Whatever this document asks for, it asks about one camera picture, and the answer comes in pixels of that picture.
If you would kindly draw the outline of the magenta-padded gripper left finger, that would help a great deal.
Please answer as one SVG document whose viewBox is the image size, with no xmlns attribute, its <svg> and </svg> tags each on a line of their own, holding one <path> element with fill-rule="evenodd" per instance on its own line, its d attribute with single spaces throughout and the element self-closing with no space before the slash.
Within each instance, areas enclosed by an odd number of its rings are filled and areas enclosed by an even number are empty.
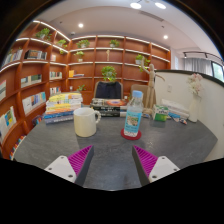
<svg viewBox="0 0 224 224">
<path fill-rule="evenodd" d="M 45 171 L 82 186 L 93 155 L 94 146 L 89 145 L 68 157 L 64 155 L 59 156 L 45 168 Z"/>
</svg>

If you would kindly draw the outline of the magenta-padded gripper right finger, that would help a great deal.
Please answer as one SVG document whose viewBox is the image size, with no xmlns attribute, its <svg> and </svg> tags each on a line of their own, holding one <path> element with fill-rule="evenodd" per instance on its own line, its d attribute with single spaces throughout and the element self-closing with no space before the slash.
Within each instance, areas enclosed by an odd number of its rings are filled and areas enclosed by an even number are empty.
<svg viewBox="0 0 224 224">
<path fill-rule="evenodd" d="M 142 186 L 179 171 L 166 156 L 157 157 L 136 145 L 132 147 L 132 156 Z"/>
</svg>

